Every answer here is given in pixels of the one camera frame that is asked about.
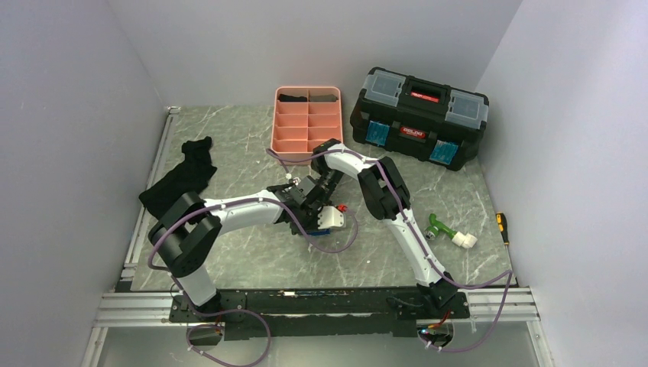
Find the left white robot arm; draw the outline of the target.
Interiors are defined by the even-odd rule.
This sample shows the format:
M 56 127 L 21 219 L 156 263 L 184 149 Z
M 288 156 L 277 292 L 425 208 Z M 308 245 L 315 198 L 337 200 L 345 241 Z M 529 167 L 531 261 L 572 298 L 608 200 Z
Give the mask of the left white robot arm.
M 190 312 L 201 321 L 213 319 L 221 294 L 206 270 L 205 261 L 217 238 L 239 229 L 287 223 L 292 233 L 318 230 L 317 216 L 330 205 L 330 195 L 317 183 L 305 181 L 267 187 L 257 193 L 227 200 L 206 200 L 197 193 L 183 194 L 148 233 L 161 270 L 190 299 Z

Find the blue underwear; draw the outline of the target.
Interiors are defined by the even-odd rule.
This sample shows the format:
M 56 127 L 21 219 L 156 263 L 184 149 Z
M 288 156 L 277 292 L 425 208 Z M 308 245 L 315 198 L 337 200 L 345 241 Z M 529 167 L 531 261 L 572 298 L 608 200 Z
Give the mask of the blue underwear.
M 323 236 L 329 235 L 331 233 L 330 229 L 310 229 L 306 230 L 306 234 L 309 236 Z

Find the black underwear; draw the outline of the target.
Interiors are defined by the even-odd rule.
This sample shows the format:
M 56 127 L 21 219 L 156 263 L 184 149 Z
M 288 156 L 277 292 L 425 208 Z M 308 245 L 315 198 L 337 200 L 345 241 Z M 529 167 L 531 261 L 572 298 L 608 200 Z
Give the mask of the black underwear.
M 212 165 L 211 147 L 212 138 L 209 136 L 184 142 L 181 147 L 183 161 L 138 196 L 143 207 L 155 219 L 161 219 L 185 193 L 201 193 L 208 187 L 218 170 Z

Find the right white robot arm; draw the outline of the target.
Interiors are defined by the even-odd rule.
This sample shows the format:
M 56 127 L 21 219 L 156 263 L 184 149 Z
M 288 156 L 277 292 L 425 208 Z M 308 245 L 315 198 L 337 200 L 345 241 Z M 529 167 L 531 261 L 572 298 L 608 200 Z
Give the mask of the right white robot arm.
M 425 241 L 412 211 L 410 191 L 394 161 L 370 158 L 330 139 L 313 149 L 311 166 L 320 174 L 338 171 L 357 180 L 368 212 L 390 230 L 407 257 L 424 313 L 442 316 L 458 287 Z

